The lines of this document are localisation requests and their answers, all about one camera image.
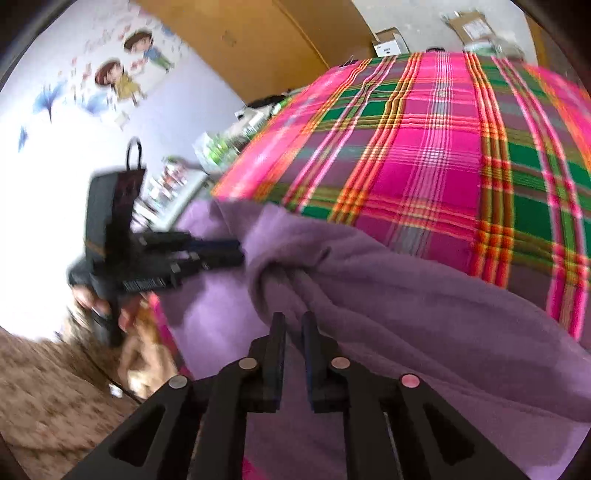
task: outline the cartoon child sticker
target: cartoon child sticker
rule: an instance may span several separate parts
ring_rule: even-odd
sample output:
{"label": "cartoon child sticker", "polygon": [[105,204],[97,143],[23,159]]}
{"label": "cartoon child sticker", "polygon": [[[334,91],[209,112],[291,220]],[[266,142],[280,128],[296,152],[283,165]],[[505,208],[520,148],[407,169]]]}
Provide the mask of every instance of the cartoon child sticker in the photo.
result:
{"label": "cartoon child sticker", "polygon": [[137,30],[125,40],[123,47],[130,53],[143,53],[145,59],[163,68],[166,73],[174,67],[174,63],[162,55],[158,48],[154,47],[154,38],[150,30]]}
{"label": "cartoon child sticker", "polygon": [[100,66],[95,74],[95,83],[100,86],[110,86],[117,94],[119,101],[131,98],[134,105],[137,105],[136,95],[146,98],[139,84],[133,81],[118,59],[111,59]]}

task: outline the cartoon girl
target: cartoon girl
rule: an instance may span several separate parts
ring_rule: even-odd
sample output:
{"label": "cartoon girl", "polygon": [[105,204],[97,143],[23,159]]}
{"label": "cartoon girl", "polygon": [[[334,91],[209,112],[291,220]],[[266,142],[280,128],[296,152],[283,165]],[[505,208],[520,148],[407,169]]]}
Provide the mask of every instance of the cartoon girl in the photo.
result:
{"label": "cartoon girl", "polygon": [[95,83],[100,86],[110,86],[117,94],[119,101],[131,98],[134,105],[137,105],[136,94],[146,98],[139,84],[133,81],[118,59],[111,59],[100,66],[95,74]]}

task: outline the white box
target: white box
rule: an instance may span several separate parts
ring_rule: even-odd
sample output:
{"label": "white box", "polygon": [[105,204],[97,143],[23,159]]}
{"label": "white box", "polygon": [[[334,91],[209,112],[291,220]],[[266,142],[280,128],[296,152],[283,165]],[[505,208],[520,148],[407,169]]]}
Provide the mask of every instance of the white box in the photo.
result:
{"label": "white box", "polygon": [[374,48],[378,57],[389,57],[391,55],[400,55],[402,53],[396,40],[374,44]]}

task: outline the cardboard box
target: cardboard box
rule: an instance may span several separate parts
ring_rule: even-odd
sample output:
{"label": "cardboard box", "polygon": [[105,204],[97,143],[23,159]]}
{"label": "cardboard box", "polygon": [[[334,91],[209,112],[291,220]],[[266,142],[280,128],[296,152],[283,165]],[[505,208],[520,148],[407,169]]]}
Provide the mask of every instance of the cardboard box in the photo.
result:
{"label": "cardboard box", "polygon": [[448,18],[447,24],[454,29],[464,45],[495,34],[480,12],[461,12],[458,17]]}
{"label": "cardboard box", "polygon": [[373,41],[378,57],[388,57],[408,53],[408,46],[397,28],[389,28],[375,34],[377,41]]}

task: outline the person's hand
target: person's hand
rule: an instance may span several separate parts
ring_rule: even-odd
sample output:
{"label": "person's hand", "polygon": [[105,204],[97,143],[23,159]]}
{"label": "person's hand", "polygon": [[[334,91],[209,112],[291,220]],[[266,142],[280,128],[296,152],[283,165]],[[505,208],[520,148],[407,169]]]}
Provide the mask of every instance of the person's hand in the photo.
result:
{"label": "person's hand", "polygon": [[[109,302],[98,298],[96,294],[88,287],[72,287],[72,295],[74,295],[76,301],[85,309],[92,309],[99,315],[103,316],[109,315],[111,313]],[[121,315],[119,316],[119,328],[121,328],[121,330],[124,332],[126,332],[127,328],[134,324],[135,316],[138,313],[141,300],[142,297],[140,295],[136,295],[135,297],[129,299],[123,308],[121,308]]]}

